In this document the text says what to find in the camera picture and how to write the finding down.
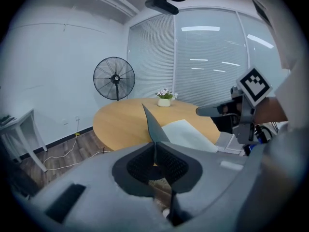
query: ceiling light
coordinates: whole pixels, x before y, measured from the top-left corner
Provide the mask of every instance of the ceiling light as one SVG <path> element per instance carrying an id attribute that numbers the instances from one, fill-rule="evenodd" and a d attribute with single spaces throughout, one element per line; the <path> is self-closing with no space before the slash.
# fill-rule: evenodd
<path id="1" fill-rule="evenodd" d="M 230 65 L 235 65 L 235 66 L 240 66 L 240 64 L 233 64 L 233 63 L 229 63 L 229 62 L 221 62 L 223 64 L 230 64 Z"/>
<path id="2" fill-rule="evenodd" d="M 208 61 L 208 59 L 191 58 L 191 61 Z"/>
<path id="3" fill-rule="evenodd" d="M 186 31 L 219 31 L 220 27 L 211 27 L 211 26 L 196 26 L 196 27 L 185 27 L 182 28 L 183 32 Z"/>
<path id="4" fill-rule="evenodd" d="M 260 44 L 262 44 L 262 45 L 264 45 L 264 46 L 266 46 L 270 49 L 274 47 L 272 44 L 270 44 L 270 43 L 268 43 L 268 42 L 266 42 L 266 41 L 264 41 L 264 40 L 262 40 L 262 39 L 260 39 L 256 36 L 253 36 L 251 34 L 248 34 L 247 38 L 250 39 L 250 40 L 256 41 L 256 42 L 258 42 L 258 43 L 260 43 Z"/>

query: black fan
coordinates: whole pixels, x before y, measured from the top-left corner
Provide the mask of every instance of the black fan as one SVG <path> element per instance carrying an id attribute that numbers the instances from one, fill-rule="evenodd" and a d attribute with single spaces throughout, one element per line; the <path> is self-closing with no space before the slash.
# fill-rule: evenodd
<path id="1" fill-rule="evenodd" d="M 106 58 L 93 73 L 93 83 L 100 93 L 110 100 L 120 100 L 131 93 L 135 74 L 131 65 L 122 58 Z"/>

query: black device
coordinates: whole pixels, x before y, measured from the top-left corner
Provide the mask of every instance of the black device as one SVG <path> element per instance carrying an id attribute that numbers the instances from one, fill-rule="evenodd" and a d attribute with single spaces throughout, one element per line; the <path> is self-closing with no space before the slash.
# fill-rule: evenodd
<path id="1" fill-rule="evenodd" d="M 118 101 L 131 93 L 135 85 L 135 74 L 132 66 L 124 59 L 106 58 L 97 65 L 93 83 L 100 95 Z"/>
<path id="2" fill-rule="evenodd" d="M 179 13 L 178 8 L 167 2 L 167 0 L 147 0 L 145 5 L 149 9 L 157 10 L 167 15 L 177 15 Z"/>

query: table leg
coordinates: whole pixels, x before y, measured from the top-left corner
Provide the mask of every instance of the table leg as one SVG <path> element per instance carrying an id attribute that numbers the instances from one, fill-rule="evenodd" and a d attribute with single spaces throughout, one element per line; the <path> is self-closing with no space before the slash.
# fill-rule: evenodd
<path id="1" fill-rule="evenodd" d="M 21 158 L 19 157 L 14 145 L 12 144 L 11 139 L 9 138 L 9 136 L 7 134 L 3 134 L 1 135 L 1 139 L 4 143 L 4 146 L 7 150 L 10 150 L 11 153 L 14 155 L 14 157 L 16 158 L 16 160 L 21 163 Z"/>
<path id="2" fill-rule="evenodd" d="M 42 137 L 41 137 L 41 135 L 39 133 L 37 125 L 34 122 L 34 118 L 33 118 L 32 114 L 30 116 L 31 116 L 32 124 L 33 124 L 34 134 L 37 137 L 40 146 L 44 149 L 44 151 L 47 151 L 46 145 L 43 142 L 43 139 L 42 139 Z"/>
<path id="3" fill-rule="evenodd" d="M 23 146 L 25 147 L 26 151 L 29 153 L 29 155 L 31 156 L 31 158 L 35 161 L 35 163 L 44 171 L 47 171 L 47 168 L 44 166 L 43 163 L 41 163 L 40 159 L 34 154 L 34 152 L 31 150 L 31 147 L 27 141 L 27 139 L 25 138 L 23 132 L 20 129 L 20 126 L 15 128 L 17 135 L 20 139 L 20 141 L 22 142 Z"/>

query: white wall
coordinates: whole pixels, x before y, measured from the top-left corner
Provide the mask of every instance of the white wall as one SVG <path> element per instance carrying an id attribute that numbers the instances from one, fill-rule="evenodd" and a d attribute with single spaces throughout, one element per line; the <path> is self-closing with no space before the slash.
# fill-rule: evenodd
<path id="1" fill-rule="evenodd" d="M 168 0 L 171 4 L 175 5 L 179 9 L 185 9 L 190 7 L 220 7 L 225 9 L 237 10 L 245 14 L 258 17 L 253 5 L 252 0 L 186 0 L 183 2 L 173 2 Z M 125 38 L 128 38 L 129 29 L 131 26 L 134 26 L 146 19 L 149 19 L 153 16 L 159 15 L 160 13 L 144 8 L 139 14 L 130 19 L 125 23 Z"/>
<path id="2" fill-rule="evenodd" d="M 75 133 L 75 116 L 79 131 L 91 127 L 112 102 L 96 91 L 93 72 L 105 58 L 126 59 L 127 39 L 117 10 L 93 1 L 29 0 L 1 44 L 0 114 L 34 108 L 45 144 Z"/>

